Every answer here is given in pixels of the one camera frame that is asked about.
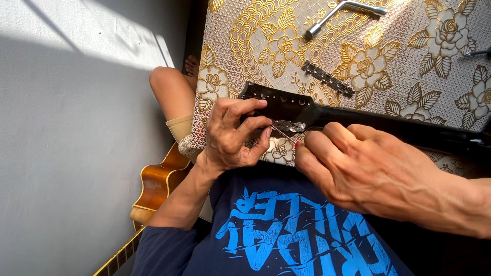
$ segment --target sleeve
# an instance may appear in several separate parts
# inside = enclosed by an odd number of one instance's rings
[[[181,275],[192,251],[196,230],[147,226],[143,231],[132,276]]]

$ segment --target bare foot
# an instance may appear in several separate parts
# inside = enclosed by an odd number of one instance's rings
[[[190,55],[188,59],[186,59],[186,72],[188,73],[188,76],[197,78],[198,77],[198,70],[199,70],[199,60],[193,56]]]

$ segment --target screwdriver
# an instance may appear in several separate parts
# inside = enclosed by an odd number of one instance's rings
[[[295,145],[295,148],[297,148],[297,146],[299,145],[299,142],[300,141],[294,141],[293,139],[291,139],[290,137],[288,137],[286,134],[284,134],[281,130],[279,130],[277,127],[275,127],[274,125],[270,125],[270,127],[276,131],[278,131],[281,135],[283,135],[285,138],[287,138],[293,145]]]

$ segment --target black guitar neck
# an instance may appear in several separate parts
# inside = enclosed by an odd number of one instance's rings
[[[239,98],[266,99],[268,106],[256,113],[272,120],[305,124],[309,128],[322,128],[329,122],[371,126],[400,140],[419,147],[483,160],[491,154],[491,136],[442,125],[404,119],[378,113],[322,106],[311,97],[298,95],[247,82]]]

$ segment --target gray wall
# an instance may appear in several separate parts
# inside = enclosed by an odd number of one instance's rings
[[[189,6],[0,0],[0,275],[89,275],[134,234],[173,143],[148,76],[182,67]]]

